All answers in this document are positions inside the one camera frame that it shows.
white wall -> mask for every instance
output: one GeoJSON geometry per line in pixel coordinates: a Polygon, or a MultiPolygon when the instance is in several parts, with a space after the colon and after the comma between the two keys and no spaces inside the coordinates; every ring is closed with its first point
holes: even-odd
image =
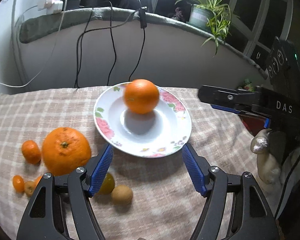
{"type": "MultiPolygon", "coordinates": [[[[16,64],[13,57],[11,22],[16,22],[26,9],[35,4],[36,0],[15,0],[15,2],[14,0],[2,0],[0,2],[0,82],[14,86],[22,84],[17,69],[19,62],[16,64]]],[[[34,8],[25,14],[25,19],[37,17],[42,14],[45,14],[45,11],[38,12],[34,8]]],[[[16,94],[24,91],[25,89],[23,88],[16,89],[0,85],[0,94],[16,94]]]]}
{"type": "MultiPolygon", "coordinates": [[[[108,21],[95,20],[89,28],[109,26],[108,21]]],[[[85,24],[59,33],[58,42],[47,68],[31,83],[32,90],[73,87],[76,73],[76,41],[85,24]]],[[[139,21],[114,28],[117,63],[110,85],[126,82],[137,64],[143,41],[139,21]]],[[[56,33],[29,44],[21,44],[25,70],[32,78],[49,57],[56,33]]],[[[164,25],[148,24],[146,42],[133,79],[149,79],[159,86],[198,88],[202,84],[236,88],[245,78],[261,85],[257,69],[224,46],[214,56],[214,42],[201,44],[205,38],[164,25]]],[[[83,38],[81,87],[106,85],[114,62],[109,30],[87,33],[83,38]]]]}
{"type": "MultiPolygon", "coordinates": [[[[11,12],[13,0],[3,0],[0,3],[0,82],[18,86],[21,84],[11,47],[11,12]]],[[[0,93],[17,92],[0,85],[0,93]]]]}

plant pot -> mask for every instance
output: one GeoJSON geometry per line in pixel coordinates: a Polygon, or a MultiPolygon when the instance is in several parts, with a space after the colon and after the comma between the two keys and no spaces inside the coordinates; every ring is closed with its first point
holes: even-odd
{"type": "Polygon", "coordinates": [[[206,25],[208,23],[208,19],[213,17],[213,12],[206,9],[196,8],[195,6],[196,4],[192,5],[188,24],[211,33],[210,27],[207,27],[206,25]]]}

plaid tablecloth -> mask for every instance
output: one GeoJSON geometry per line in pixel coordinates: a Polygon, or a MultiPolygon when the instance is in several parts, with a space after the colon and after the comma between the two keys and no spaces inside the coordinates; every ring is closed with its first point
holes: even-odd
{"type": "MultiPolygon", "coordinates": [[[[17,194],[11,178],[19,174],[34,180],[47,170],[44,164],[25,163],[20,147],[25,140],[39,146],[57,127],[72,127],[90,143],[92,155],[98,154],[105,140],[93,121],[93,106],[106,87],[56,89],[0,96],[0,225],[12,239],[28,203],[17,194]]],[[[214,110],[201,103],[197,90],[166,88],[189,110],[192,133],[189,142],[211,165],[225,172],[250,171],[257,178],[256,155],[249,150],[252,135],[235,114],[214,110]]],[[[194,190],[181,153],[165,158],[143,159],[115,150],[109,168],[116,184],[134,192],[130,208],[113,206],[109,197],[90,199],[98,223],[107,240],[188,240],[201,214],[205,199],[194,190]]],[[[225,236],[231,211],[228,194],[224,219],[218,238],[225,236]]],[[[70,237],[78,239],[69,204],[65,204],[70,237]]]]}

black cable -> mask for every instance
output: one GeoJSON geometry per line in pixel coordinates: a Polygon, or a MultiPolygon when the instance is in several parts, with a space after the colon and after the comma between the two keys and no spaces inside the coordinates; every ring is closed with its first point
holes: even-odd
{"type": "MultiPolygon", "coordinates": [[[[112,3],[110,1],[108,1],[108,2],[110,3],[110,6],[111,6],[111,15],[110,15],[110,27],[111,27],[112,26],[112,12],[113,12],[113,9],[112,9],[112,3]]],[[[114,40],[113,40],[113,35],[112,35],[112,29],[110,29],[110,35],[111,35],[111,40],[112,40],[113,52],[114,52],[114,62],[113,62],[112,68],[110,69],[110,72],[109,72],[109,75],[108,75],[107,86],[109,85],[109,80],[110,80],[111,72],[112,72],[112,70],[114,68],[115,63],[117,62],[117,52],[115,51],[115,47],[114,47],[114,40]]]]}
{"type": "MultiPolygon", "coordinates": [[[[77,51],[77,70],[78,71],[79,71],[79,67],[78,67],[78,47],[79,47],[79,41],[80,41],[80,39],[82,39],[83,35],[86,34],[86,33],[88,33],[88,32],[92,32],[92,31],[112,29],[112,28],[116,28],[116,27],[120,27],[122,25],[125,25],[128,22],[130,16],[133,15],[136,11],[138,11],[138,10],[135,10],[132,13],[130,13],[129,16],[127,17],[127,19],[123,23],[121,23],[121,24],[118,24],[118,25],[115,25],[115,26],[110,26],[110,27],[102,27],[102,28],[90,29],[90,30],[87,30],[87,31],[85,31],[85,32],[83,32],[83,33],[81,33],[79,35],[79,37],[77,39],[77,49],[76,49],[76,51],[77,51]]],[[[77,78],[76,78],[75,86],[77,86],[79,88],[78,82],[77,82],[77,78]]]]}
{"type": "Polygon", "coordinates": [[[78,41],[79,41],[79,38],[77,40],[77,48],[76,48],[76,52],[77,52],[77,73],[76,73],[76,78],[75,78],[75,82],[74,82],[74,88],[80,88],[79,84],[78,84],[78,77],[79,77],[79,73],[80,73],[80,70],[81,70],[81,62],[82,62],[82,38],[83,38],[84,34],[86,33],[88,24],[91,20],[92,12],[93,12],[93,8],[91,8],[89,19],[88,19],[87,24],[84,28],[83,35],[80,39],[80,66],[79,66],[79,63],[78,63],[78,41]]]}
{"type": "Polygon", "coordinates": [[[146,31],[145,29],[143,28],[143,43],[142,43],[142,47],[141,47],[141,51],[140,51],[140,56],[139,56],[139,60],[138,60],[138,63],[136,65],[136,67],[134,68],[134,70],[132,71],[131,75],[129,76],[129,82],[130,82],[130,79],[131,79],[131,76],[133,75],[133,73],[136,71],[138,65],[139,65],[139,62],[140,62],[140,59],[141,59],[141,55],[142,55],[142,51],[143,51],[143,46],[145,44],[145,40],[146,40],[146,31]]]}
{"type": "Polygon", "coordinates": [[[283,201],[284,193],[285,193],[286,188],[287,188],[288,180],[289,180],[289,178],[290,178],[293,170],[298,165],[299,161],[300,161],[300,155],[298,156],[296,162],[294,163],[294,165],[292,166],[291,170],[289,171],[289,173],[287,175],[287,178],[286,178],[286,180],[285,180],[285,182],[283,184],[283,189],[282,189],[281,197],[280,197],[280,200],[279,200],[279,204],[278,204],[277,210],[276,210],[275,215],[274,215],[274,219],[277,219],[277,215],[279,213],[279,210],[280,210],[280,207],[281,207],[281,204],[282,204],[282,201],[283,201]]]}

metal screw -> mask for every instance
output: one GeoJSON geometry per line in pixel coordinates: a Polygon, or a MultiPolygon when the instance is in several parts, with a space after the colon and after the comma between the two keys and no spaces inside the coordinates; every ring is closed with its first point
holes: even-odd
{"type": "Polygon", "coordinates": [[[84,167],[78,167],[75,170],[77,173],[83,173],[84,172],[84,167]]]}
{"type": "Polygon", "coordinates": [[[47,173],[45,173],[44,175],[43,175],[43,178],[44,179],[48,179],[48,178],[50,178],[51,177],[51,173],[50,172],[47,172],[47,173]]]}
{"type": "Polygon", "coordinates": [[[217,173],[219,171],[219,168],[217,166],[211,166],[211,171],[217,173]]]}
{"type": "Polygon", "coordinates": [[[244,176],[245,176],[246,178],[248,178],[248,179],[252,178],[252,174],[251,174],[250,172],[248,172],[248,171],[246,171],[246,172],[244,173],[244,176]]]}

